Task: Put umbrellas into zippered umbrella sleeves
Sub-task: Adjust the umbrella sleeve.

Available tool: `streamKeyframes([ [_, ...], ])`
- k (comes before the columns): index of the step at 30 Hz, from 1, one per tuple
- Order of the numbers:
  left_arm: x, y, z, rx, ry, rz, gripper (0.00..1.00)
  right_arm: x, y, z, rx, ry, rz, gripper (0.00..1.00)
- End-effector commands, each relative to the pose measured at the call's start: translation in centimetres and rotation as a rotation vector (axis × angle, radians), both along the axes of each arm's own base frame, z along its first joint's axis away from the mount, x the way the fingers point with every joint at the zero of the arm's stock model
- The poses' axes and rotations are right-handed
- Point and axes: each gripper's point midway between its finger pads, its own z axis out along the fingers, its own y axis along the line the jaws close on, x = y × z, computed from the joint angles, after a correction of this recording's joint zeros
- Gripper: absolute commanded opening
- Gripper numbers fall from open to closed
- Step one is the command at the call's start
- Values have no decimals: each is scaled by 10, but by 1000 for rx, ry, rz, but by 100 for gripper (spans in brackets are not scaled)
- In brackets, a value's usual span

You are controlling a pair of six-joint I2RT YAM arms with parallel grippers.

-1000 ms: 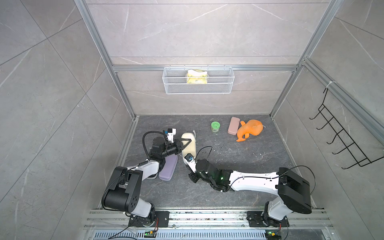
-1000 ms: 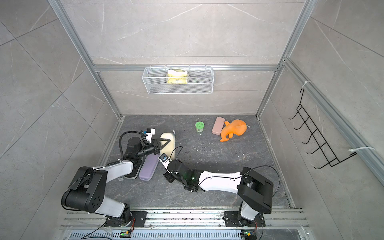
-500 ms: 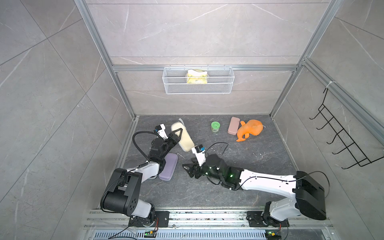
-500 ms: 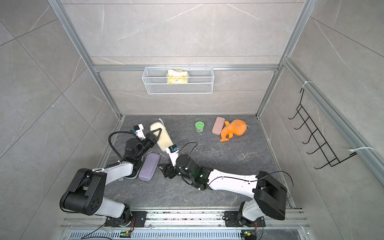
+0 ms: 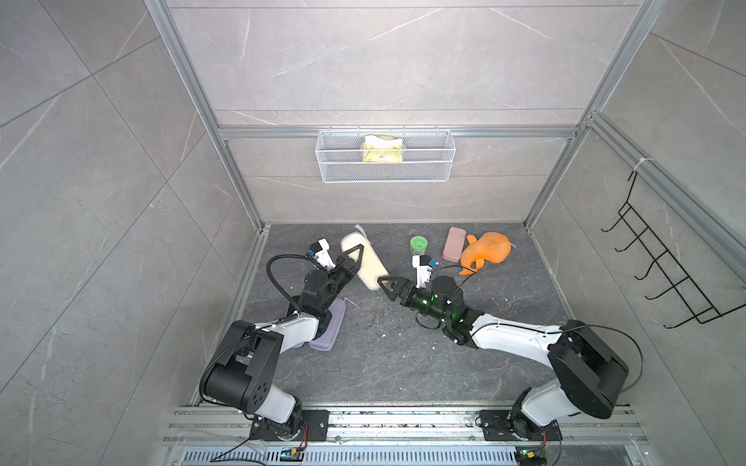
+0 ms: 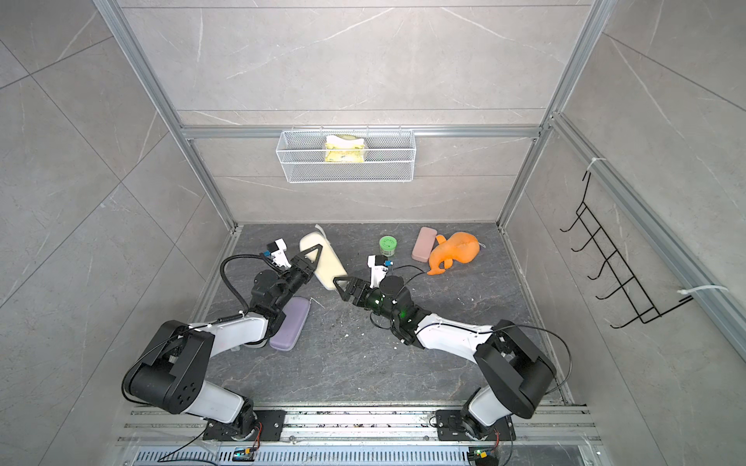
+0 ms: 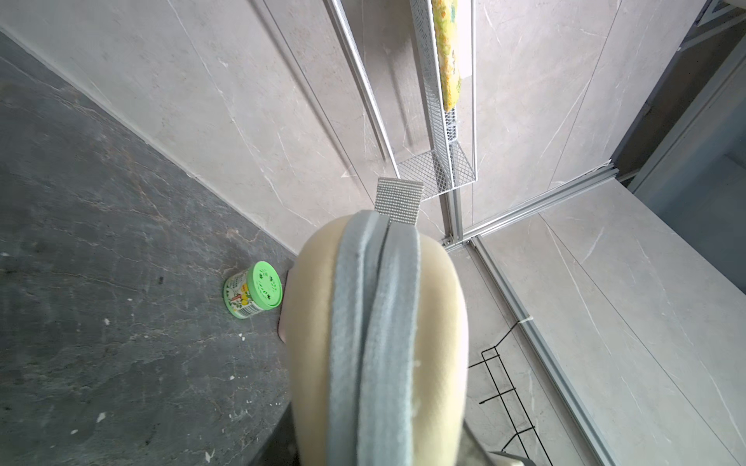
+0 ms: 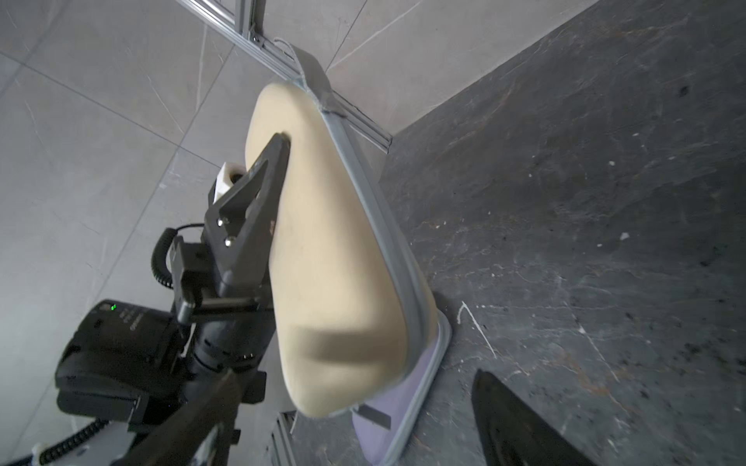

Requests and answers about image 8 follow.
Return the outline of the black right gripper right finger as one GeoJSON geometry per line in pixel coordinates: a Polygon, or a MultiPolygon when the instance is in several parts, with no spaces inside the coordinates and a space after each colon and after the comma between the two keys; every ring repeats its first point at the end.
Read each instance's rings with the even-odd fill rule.
{"type": "Polygon", "coordinates": [[[593,463],[490,372],[476,371],[471,404],[488,465],[593,463]]]}

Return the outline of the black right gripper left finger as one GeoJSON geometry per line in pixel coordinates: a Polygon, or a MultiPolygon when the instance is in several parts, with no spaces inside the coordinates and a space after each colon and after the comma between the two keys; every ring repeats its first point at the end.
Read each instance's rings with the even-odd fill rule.
{"type": "Polygon", "coordinates": [[[213,437],[214,454],[209,459],[214,465],[225,465],[240,401],[240,384],[228,371],[115,463],[188,465],[205,441],[213,437]]]}

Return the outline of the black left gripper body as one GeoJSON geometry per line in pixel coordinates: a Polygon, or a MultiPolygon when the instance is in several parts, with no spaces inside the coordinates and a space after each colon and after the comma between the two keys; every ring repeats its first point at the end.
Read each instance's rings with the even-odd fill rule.
{"type": "Polygon", "coordinates": [[[174,314],[195,327],[190,355],[205,369],[258,367],[275,331],[269,253],[272,241],[247,240],[213,253],[208,243],[173,242],[174,314]]]}

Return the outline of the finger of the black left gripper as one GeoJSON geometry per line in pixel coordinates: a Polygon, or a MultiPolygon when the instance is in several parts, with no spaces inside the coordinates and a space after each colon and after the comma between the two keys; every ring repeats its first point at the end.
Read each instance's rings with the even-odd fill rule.
{"type": "Polygon", "coordinates": [[[289,139],[273,134],[250,170],[207,210],[204,237],[218,291],[255,291],[262,285],[290,151],[289,139]]]}

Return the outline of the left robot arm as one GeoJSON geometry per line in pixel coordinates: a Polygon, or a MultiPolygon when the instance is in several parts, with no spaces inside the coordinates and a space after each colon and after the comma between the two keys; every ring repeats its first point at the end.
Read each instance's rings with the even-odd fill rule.
{"type": "Polygon", "coordinates": [[[153,248],[155,279],[173,293],[169,311],[97,303],[61,354],[58,408],[89,418],[65,440],[23,458],[49,465],[90,446],[114,423],[132,435],[101,465],[225,465],[243,404],[264,400],[260,363],[276,329],[269,275],[291,142],[272,135],[244,174],[228,177],[190,243],[167,228],[153,248]]]}

